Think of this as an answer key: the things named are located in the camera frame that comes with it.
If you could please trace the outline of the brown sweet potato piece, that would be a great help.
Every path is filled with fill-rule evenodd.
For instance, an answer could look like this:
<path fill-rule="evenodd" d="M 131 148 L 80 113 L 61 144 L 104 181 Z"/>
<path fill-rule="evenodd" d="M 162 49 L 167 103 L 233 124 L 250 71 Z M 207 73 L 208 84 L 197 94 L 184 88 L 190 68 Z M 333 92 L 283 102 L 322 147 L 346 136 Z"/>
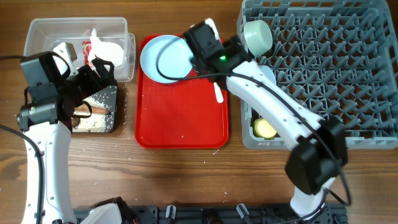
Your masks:
<path fill-rule="evenodd" d="M 102 115 L 109 115 L 110 112 L 107 109 L 104 108 L 98 108 L 90 105 L 81 105 L 77 108 L 75 108 L 75 113 L 83 113 L 84 115 L 90 115 L 90 114 L 102 114 Z"/>

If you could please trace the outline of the light blue plate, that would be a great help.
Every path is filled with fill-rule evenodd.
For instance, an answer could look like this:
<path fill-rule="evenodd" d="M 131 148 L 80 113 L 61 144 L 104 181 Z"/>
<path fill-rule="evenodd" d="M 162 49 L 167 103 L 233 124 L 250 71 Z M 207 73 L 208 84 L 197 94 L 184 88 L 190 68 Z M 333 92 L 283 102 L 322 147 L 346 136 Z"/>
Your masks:
<path fill-rule="evenodd" d="M 176 80 L 166 79 L 158 73 L 158 57 L 160 57 L 159 70 L 167 77 L 184 78 L 192 70 L 190 59 L 193 58 L 193 54 L 181 37 L 157 36 L 146 43 L 140 56 L 141 68 L 151 80 L 163 84 L 176 82 Z"/>

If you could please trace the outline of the white plastic spoon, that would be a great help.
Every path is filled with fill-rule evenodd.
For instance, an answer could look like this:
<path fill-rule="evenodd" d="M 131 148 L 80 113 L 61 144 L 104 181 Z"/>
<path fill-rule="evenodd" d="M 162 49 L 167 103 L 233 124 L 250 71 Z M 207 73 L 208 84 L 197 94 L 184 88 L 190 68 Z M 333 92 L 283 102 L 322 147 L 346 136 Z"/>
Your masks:
<path fill-rule="evenodd" d="M 224 97 L 223 97 L 223 93 L 221 91 L 220 86 L 217 84 L 217 82 L 214 82 L 213 83 L 213 87 L 214 87 L 214 91 L 215 91 L 216 101 L 218 103 L 223 103 L 224 102 Z"/>

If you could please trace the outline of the yellow plastic cup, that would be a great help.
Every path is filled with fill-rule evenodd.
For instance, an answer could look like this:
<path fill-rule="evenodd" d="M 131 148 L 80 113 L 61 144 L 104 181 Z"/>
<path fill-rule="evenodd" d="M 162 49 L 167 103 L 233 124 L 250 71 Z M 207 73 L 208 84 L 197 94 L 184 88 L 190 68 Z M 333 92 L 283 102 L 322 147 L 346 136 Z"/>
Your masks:
<path fill-rule="evenodd" d="M 259 138 L 273 139 L 277 131 L 264 118 L 258 118 L 254 121 L 253 133 Z"/>

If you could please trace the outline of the green bowl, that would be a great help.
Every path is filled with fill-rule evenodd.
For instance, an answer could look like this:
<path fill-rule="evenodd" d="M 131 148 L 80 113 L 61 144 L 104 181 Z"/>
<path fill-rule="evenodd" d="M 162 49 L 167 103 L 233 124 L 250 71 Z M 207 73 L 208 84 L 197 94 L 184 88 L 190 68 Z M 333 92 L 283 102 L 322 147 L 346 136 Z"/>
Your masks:
<path fill-rule="evenodd" d="M 263 20 L 245 23 L 244 39 L 248 50 L 255 57 L 260 57 L 268 52 L 273 44 L 272 32 Z"/>

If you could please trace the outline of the small light blue bowl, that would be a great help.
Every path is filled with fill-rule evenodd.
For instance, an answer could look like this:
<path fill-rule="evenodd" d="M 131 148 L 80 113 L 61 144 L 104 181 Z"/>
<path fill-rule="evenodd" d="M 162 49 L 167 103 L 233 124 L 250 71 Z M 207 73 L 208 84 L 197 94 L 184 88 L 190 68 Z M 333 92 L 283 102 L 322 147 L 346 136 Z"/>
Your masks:
<path fill-rule="evenodd" d="M 271 70 L 270 67 L 267 65 L 260 65 L 259 66 L 260 70 L 262 73 L 273 83 L 276 84 L 276 77 L 274 75 L 274 72 Z"/>

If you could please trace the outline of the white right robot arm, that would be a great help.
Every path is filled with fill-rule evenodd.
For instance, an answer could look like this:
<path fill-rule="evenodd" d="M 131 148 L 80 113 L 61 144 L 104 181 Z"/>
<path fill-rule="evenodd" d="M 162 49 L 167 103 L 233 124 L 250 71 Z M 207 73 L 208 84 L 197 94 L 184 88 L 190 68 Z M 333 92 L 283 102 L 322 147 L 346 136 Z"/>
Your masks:
<path fill-rule="evenodd" d="M 344 176 L 348 149 L 343 123 L 312 113 L 273 84 L 237 37 L 225 43 L 214 35 L 202 37 L 194 53 L 201 70 L 214 80 L 224 79 L 227 90 L 252 106 L 283 138 L 290 150 L 285 173 L 295 186 L 290 206 L 299 217 L 314 217 L 335 178 Z"/>

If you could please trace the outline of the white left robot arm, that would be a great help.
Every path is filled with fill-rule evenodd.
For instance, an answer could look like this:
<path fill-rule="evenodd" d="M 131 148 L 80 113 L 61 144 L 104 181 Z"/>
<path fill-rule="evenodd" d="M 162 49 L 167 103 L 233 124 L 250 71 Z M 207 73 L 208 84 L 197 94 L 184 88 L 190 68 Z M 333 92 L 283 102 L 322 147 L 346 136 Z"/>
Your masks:
<path fill-rule="evenodd" d="M 27 152 L 27 198 L 23 223 L 76 223 L 68 176 L 68 151 L 75 108 L 85 98 L 116 86 L 114 65 L 100 58 L 76 75 L 61 72 L 55 52 L 21 60 L 28 82 L 17 122 Z"/>

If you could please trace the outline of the grey dishwasher rack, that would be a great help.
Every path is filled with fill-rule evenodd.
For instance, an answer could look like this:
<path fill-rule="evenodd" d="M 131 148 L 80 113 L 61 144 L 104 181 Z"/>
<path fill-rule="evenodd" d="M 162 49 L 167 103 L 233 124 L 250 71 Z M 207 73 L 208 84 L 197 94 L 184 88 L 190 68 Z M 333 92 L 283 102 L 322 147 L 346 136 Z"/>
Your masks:
<path fill-rule="evenodd" d="M 273 46 L 257 58 L 276 84 L 322 118 L 338 118 L 350 149 L 397 147 L 397 38 L 385 1 L 244 1 L 236 23 L 264 21 Z"/>

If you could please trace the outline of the red snack wrapper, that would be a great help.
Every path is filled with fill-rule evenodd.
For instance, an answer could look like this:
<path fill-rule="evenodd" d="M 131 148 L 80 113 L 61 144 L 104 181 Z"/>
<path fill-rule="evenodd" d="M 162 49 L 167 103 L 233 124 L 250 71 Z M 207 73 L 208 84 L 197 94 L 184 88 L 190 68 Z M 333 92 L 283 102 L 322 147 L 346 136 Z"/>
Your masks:
<path fill-rule="evenodd" d="M 83 56 L 84 56 L 84 64 L 90 66 L 90 68 L 94 68 L 93 64 L 89 60 L 89 54 L 91 51 L 91 42 L 83 41 L 82 42 Z"/>

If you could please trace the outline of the white crumpled plastic wrapper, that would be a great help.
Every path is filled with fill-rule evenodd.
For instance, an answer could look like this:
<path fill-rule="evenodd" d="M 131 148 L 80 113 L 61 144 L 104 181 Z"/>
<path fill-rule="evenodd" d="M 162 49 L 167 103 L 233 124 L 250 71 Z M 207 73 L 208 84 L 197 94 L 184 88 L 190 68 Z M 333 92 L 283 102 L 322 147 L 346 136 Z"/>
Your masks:
<path fill-rule="evenodd" d="M 88 63 L 93 66 L 92 60 L 100 58 L 112 62 L 115 67 L 120 67 L 124 60 L 124 50 L 118 44 L 113 42 L 104 42 L 97 37 L 96 29 L 91 31 L 90 36 L 91 50 L 88 54 Z"/>

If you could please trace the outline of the clear plastic bin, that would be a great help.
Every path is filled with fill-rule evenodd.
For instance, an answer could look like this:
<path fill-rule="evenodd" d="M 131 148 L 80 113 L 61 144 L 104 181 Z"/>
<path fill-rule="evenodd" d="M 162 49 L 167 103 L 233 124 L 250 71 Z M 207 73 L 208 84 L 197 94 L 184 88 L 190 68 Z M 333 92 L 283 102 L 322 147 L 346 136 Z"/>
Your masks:
<path fill-rule="evenodd" d="M 114 77 L 118 82 L 129 82 L 134 76 L 136 42 L 128 31 L 123 17 L 64 17 L 34 19 L 30 23 L 25 41 L 24 55 L 53 51 L 62 42 L 73 44 L 77 59 L 75 68 L 85 64 L 83 43 L 89 41 L 92 30 L 100 40 L 118 44 L 124 50 L 123 64 L 116 67 Z"/>

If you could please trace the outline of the red serving tray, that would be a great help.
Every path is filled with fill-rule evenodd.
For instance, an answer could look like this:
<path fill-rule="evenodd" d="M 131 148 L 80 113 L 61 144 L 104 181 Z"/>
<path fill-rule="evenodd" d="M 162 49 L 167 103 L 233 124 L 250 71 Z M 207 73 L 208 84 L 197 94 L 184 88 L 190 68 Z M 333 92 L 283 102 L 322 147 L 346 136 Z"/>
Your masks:
<path fill-rule="evenodd" d="M 195 79 L 172 84 L 151 80 L 140 68 L 134 137 L 148 149 L 219 148 L 229 139 L 228 94 L 217 102 L 213 84 Z"/>

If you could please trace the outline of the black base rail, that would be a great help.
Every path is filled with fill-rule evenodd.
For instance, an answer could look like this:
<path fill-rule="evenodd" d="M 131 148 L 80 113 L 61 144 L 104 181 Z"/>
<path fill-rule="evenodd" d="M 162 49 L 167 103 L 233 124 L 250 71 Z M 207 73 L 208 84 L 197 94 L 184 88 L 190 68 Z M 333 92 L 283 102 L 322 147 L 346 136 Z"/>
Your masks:
<path fill-rule="evenodd" d="M 325 203 L 322 211 L 309 221 L 299 221 L 299 216 L 288 204 L 266 204 L 247 207 L 240 215 L 237 207 L 178 207 L 175 217 L 167 218 L 165 207 L 131 206 L 139 223 L 319 223 L 348 224 L 346 208 L 337 203 Z"/>

